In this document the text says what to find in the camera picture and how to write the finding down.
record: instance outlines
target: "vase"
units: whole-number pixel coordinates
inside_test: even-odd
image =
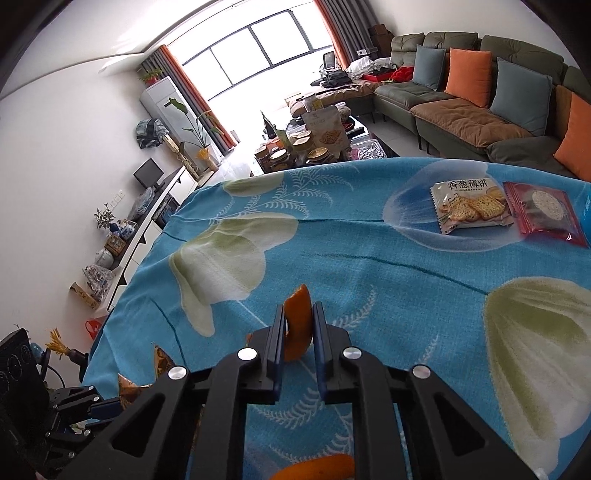
[[[199,152],[197,152],[197,156],[207,164],[209,170],[218,171],[218,167],[216,163],[212,160],[211,154],[209,153],[209,150],[207,148],[202,148],[201,150],[199,150]]]
[[[110,269],[115,262],[115,258],[113,254],[109,252],[106,248],[100,249],[95,255],[95,265],[99,267]]]
[[[119,231],[119,236],[123,240],[129,240],[131,237],[133,237],[134,233],[135,233],[134,226],[129,223],[126,223],[121,226],[121,230]]]

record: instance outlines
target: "snack bag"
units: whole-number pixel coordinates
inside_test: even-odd
[[[304,113],[301,117],[312,132],[316,147],[328,148],[335,157],[350,148],[351,140],[347,138],[339,110],[334,105]]]
[[[493,179],[436,183],[431,197],[443,235],[456,228],[513,223],[505,193]]]
[[[512,181],[506,181],[503,185],[521,233],[544,233],[565,242],[588,247],[565,192]]]
[[[583,216],[581,218],[581,227],[587,238],[587,243],[589,243],[591,241],[591,194],[587,195],[587,201],[585,202],[585,208],[583,209]]]

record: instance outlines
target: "blue and white vase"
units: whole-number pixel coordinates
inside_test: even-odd
[[[126,223],[124,226],[122,226],[119,230],[119,236],[123,240],[129,240],[131,237],[133,237],[134,233],[135,233],[134,226],[130,225],[128,223]]]
[[[106,248],[101,248],[95,255],[95,265],[99,267],[107,268],[108,270],[111,269],[115,263],[115,258],[113,254],[109,252]]]

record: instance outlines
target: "monitor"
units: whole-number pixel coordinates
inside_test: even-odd
[[[325,53],[324,55],[322,55],[322,58],[324,60],[324,69],[325,70],[336,68],[336,56],[333,51]]]
[[[157,187],[158,181],[162,178],[164,172],[156,165],[156,162],[149,158],[137,171],[134,177],[142,186],[147,189],[150,187]]]

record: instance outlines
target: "cardboard box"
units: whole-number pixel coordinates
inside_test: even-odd
[[[76,294],[82,300],[84,300],[84,303],[86,303],[91,309],[96,310],[99,307],[99,302],[97,302],[94,298],[92,298],[90,296],[90,294],[85,292],[84,289],[78,285],[78,283],[74,282],[72,284],[72,286],[70,287],[70,290],[72,290],[73,292],[76,292]]]
[[[378,57],[383,59],[392,54],[392,39],[394,35],[390,32],[382,35],[372,35],[371,42],[378,48]]]
[[[380,23],[379,25],[374,25],[373,27],[369,27],[369,34],[370,35],[384,35],[389,33],[386,25]]]

